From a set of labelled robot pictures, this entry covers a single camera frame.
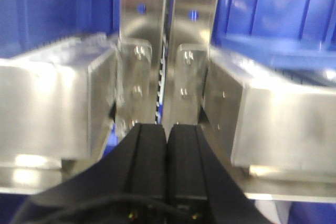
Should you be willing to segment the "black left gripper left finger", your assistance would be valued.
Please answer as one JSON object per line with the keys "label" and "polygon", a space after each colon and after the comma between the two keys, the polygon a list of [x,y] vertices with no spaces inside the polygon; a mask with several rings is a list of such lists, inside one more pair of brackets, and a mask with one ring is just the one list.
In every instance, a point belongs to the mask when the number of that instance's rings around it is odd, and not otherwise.
{"label": "black left gripper left finger", "polygon": [[16,223],[161,223],[166,136],[137,124],[105,157],[71,179],[30,196]]}

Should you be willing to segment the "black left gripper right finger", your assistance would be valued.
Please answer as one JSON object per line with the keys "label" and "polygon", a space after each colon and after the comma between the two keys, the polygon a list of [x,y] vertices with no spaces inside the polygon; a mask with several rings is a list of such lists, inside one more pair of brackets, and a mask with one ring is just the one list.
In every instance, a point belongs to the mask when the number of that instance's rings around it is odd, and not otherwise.
{"label": "black left gripper right finger", "polygon": [[270,223],[234,182],[196,125],[176,124],[167,143],[169,223]]}

